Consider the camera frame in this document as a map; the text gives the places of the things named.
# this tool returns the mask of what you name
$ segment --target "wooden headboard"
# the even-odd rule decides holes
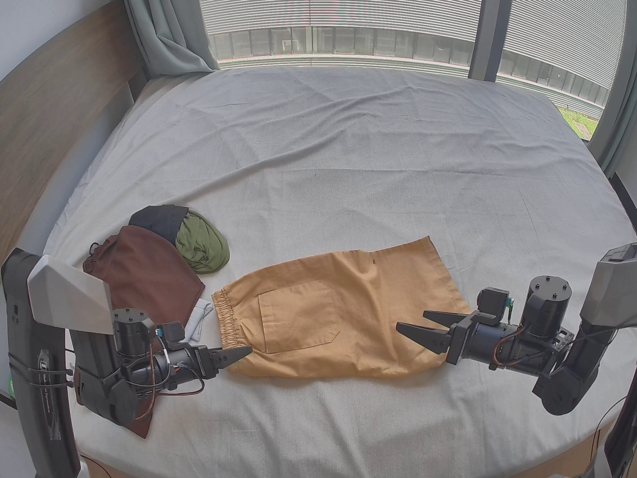
[[[0,264],[69,149],[142,67],[123,0],[115,0],[0,82]]]

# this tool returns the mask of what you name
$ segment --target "bed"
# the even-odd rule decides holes
[[[84,174],[45,252],[77,267],[148,204],[187,205],[226,235],[204,296],[258,268],[430,235],[472,307],[568,279],[575,330],[595,263],[633,227],[546,97],[384,69],[253,68],[153,80]],[[201,343],[219,344],[214,316]],[[573,447],[625,394],[619,332],[579,406],[553,417],[534,379],[462,361],[400,380],[222,372],[161,398],[143,440],[72,403],[79,449],[131,476],[504,477]]]

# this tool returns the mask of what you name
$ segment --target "curtain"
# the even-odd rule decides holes
[[[219,68],[210,52],[199,0],[124,0],[151,77],[209,73]]]
[[[637,0],[626,0],[624,44],[606,108],[589,150],[612,177],[628,143],[637,139]]]

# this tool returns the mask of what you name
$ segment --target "green grass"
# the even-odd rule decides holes
[[[582,132],[577,129],[575,123],[582,124],[590,134],[595,132],[595,128],[597,127],[598,121],[593,120],[584,114],[580,114],[578,112],[573,112],[572,110],[566,110],[565,108],[558,108],[564,120],[569,123],[573,131],[577,133],[577,136],[583,139],[590,139],[590,136],[584,136]]]

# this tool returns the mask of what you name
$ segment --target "green cloth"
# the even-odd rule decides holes
[[[226,238],[210,221],[191,209],[179,228],[175,247],[200,275],[214,273],[230,260]]]

